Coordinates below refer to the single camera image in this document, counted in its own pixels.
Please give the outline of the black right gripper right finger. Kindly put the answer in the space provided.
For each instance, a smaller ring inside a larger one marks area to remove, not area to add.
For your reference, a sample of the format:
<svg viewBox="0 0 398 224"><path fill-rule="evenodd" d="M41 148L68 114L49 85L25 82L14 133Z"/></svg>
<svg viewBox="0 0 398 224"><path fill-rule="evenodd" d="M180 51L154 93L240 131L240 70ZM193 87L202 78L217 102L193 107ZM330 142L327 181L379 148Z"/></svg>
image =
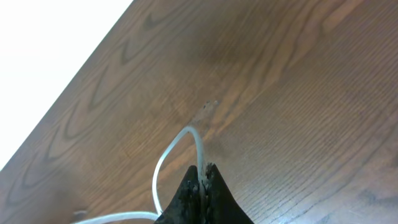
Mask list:
<svg viewBox="0 0 398 224"><path fill-rule="evenodd" d="M206 213L209 224L253 224L253 221L235 201L216 164L206 167Z"/></svg>

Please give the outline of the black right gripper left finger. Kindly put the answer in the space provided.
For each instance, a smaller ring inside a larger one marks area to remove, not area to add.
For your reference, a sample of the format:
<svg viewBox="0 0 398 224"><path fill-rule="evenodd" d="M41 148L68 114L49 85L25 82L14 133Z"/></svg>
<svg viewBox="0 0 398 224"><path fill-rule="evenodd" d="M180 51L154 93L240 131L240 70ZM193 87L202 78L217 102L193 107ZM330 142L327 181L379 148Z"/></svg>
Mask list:
<svg viewBox="0 0 398 224"><path fill-rule="evenodd" d="M198 171L190 166L167 208L154 224L200 223L200 193Z"/></svg>

